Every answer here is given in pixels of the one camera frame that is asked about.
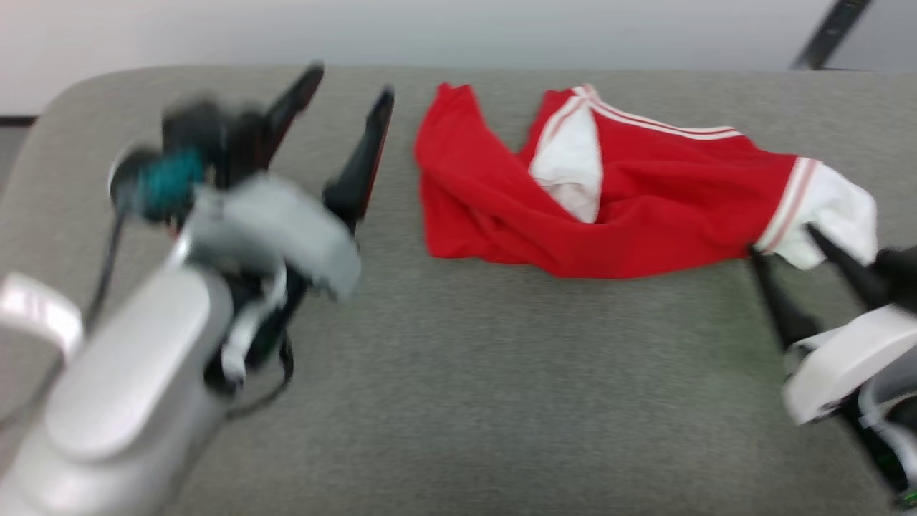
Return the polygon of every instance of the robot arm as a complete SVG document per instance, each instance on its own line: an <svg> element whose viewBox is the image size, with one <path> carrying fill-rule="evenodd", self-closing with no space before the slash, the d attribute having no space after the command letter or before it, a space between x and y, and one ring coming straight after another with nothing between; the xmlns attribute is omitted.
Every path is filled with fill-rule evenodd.
<svg viewBox="0 0 917 516"><path fill-rule="evenodd" d="M70 350L0 480L0 516L158 513L232 413L247 373L278 348L283 358L287 323L306 290L337 300L353 295L360 276L353 232L369 202L393 95L383 92L354 156L326 188L325 197L336 199L329 206L263 170L315 92L317 70L265 116L232 118L201 109L206 102L172 114L163 154L134 152L116 167L123 174L115 174L113 194L130 199L115 199L118 208L132 206L149 221L178 220L183 231L162 268L87 345L69 301L61 303L76 327L69 333L49 329L35 310L0 306L19 328ZM212 145L214 131L229 135L224 151ZM189 149L201 163L189 165ZM209 184L188 174L198 165L215 168ZM14 295L0 301L21 300L16 292L57 299L14 279L7 286L16 288L6 290Z"/></svg>
<svg viewBox="0 0 917 516"><path fill-rule="evenodd" d="M751 253L789 377L783 399L797 424L837 416L871 458L901 510L917 508L917 248L884 250L870 266L808 227L866 313L823 331Z"/></svg>

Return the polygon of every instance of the white wall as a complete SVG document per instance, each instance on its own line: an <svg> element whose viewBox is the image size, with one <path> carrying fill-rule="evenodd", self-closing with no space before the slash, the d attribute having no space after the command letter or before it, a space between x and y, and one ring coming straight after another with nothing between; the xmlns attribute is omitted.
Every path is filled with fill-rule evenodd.
<svg viewBox="0 0 917 516"><path fill-rule="evenodd" d="M785 70L831 0L0 0L0 115L167 63Z"/></svg>
<svg viewBox="0 0 917 516"><path fill-rule="evenodd" d="M869 5L825 66L882 72L917 72L917 2Z"/></svg>

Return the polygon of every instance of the red jacket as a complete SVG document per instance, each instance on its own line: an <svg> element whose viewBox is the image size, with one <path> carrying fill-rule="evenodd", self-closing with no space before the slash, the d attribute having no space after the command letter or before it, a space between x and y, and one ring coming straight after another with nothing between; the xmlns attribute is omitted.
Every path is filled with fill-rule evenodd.
<svg viewBox="0 0 917 516"><path fill-rule="evenodd" d="M512 153L470 86L442 84L414 152L433 256L562 277L662 274L745 257L749 243L779 252L823 167L762 151L733 128L625 113L590 86L546 92Z"/></svg>

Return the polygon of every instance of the red fabric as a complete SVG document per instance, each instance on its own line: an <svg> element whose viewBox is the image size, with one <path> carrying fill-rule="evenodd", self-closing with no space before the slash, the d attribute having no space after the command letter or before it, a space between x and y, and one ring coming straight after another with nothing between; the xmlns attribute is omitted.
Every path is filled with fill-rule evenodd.
<svg viewBox="0 0 917 516"><path fill-rule="evenodd" d="M545 124L572 95L545 93L528 143L514 154L487 128L470 86L439 86L414 147L433 256L592 278L746 256L777 209L796 156L761 151L742 135L693 140L646 129L594 108L601 207L594 224L583 223L528 172Z"/></svg>

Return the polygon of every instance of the gray cushioned surface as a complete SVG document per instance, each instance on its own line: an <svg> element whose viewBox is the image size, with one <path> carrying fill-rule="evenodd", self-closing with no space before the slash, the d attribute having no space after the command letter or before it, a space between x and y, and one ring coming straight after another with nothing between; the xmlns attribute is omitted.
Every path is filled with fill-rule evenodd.
<svg viewBox="0 0 917 516"><path fill-rule="evenodd" d="M271 99L293 67L178 67L78 84L41 117L0 202L0 274L85 302L111 215L105 179L160 109L202 88ZM917 77L869 73L498 72L329 68L275 172L318 193L380 87L396 108L369 217L365 275L345 306L311 297L293 324L290 391L227 426L170 514L805 514L886 509L839 424L792 425L777 345L746 265L638 281L425 253L414 134L436 85L475 85L492 128L524 140L541 93L590 82L621 109L732 125L823 160L878 201L883 245L917 242ZM132 227L109 308L169 239ZM856 305L827 267L780 275L830 323ZM0 333L0 410L51 353ZM5 466L18 434L0 440Z"/></svg>

